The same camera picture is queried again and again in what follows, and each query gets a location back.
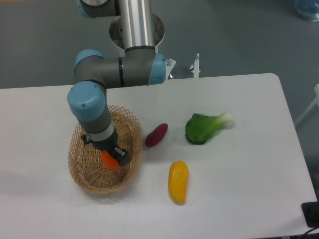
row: orange carrot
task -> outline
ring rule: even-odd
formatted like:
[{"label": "orange carrot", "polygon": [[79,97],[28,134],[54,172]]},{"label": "orange carrot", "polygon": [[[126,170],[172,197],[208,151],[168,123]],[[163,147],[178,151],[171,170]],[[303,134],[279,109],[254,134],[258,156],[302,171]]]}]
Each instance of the orange carrot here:
[{"label": "orange carrot", "polygon": [[120,167],[118,161],[113,158],[106,150],[103,150],[101,152],[101,161],[108,169],[116,169]]}]

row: woven basket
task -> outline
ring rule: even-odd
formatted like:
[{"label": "woven basket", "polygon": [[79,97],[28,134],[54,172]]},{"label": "woven basket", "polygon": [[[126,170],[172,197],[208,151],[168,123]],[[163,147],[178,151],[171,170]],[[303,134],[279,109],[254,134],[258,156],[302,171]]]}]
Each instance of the woven basket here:
[{"label": "woven basket", "polygon": [[123,107],[109,106],[119,139],[131,162],[118,169],[107,169],[101,162],[101,151],[81,139],[84,131],[80,124],[75,127],[70,142],[68,163],[74,181],[88,192],[109,194],[126,187],[135,176],[142,154],[142,134],[139,121]]}]

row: fake vegetable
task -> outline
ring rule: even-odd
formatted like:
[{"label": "fake vegetable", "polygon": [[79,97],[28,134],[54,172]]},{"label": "fake vegetable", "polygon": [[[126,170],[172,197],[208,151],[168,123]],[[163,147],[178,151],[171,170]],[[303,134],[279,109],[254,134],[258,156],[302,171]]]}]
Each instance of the fake vegetable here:
[{"label": "fake vegetable", "polygon": [[167,123],[162,123],[157,126],[153,132],[151,132],[145,139],[146,147],[154,147],[157,145],[163,138],[168,129]]},{"label": "fake vegetable", "polygon": [[120,167],[118,161],[113,158],[106,150],[102,150],[101,152],[101,161],[108,169],[116,169]]},{"label": "fake vegetable", "polygon": [[188,167],[183,161],[174,162],[169,169],[168,191],[170,197],[178,205],[183,205],[186,200],[188,182]]},{"label": "fake vegetable", "polygon": [[216,132],[233,124],[234,117],[230,113],[218,116],[193,114],[185,126],[186,139],[193,144],[204,144]]}]

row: silver tube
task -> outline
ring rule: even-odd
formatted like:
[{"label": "silver tube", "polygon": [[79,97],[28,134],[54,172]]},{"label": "silver tube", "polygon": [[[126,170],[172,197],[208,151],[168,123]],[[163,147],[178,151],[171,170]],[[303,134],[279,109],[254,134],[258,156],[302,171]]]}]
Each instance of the silver tube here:
[{"label": "silver tube", "polygon": [[150,0],[119,0],[125,49],[155,46]]}]

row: black cable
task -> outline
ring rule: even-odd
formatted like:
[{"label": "black cable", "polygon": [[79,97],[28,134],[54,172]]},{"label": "black cable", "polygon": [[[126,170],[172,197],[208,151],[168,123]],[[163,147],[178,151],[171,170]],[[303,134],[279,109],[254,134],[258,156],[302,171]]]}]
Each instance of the black cable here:
[{"label": "black cable", "polygon": [[311,228],[309,231],[306,231],[306,232],[301,236],[300,239],[305,239],[308,233],[311,233],[312,231],[317,230],[318,228],[319,228],[319,227]]}]

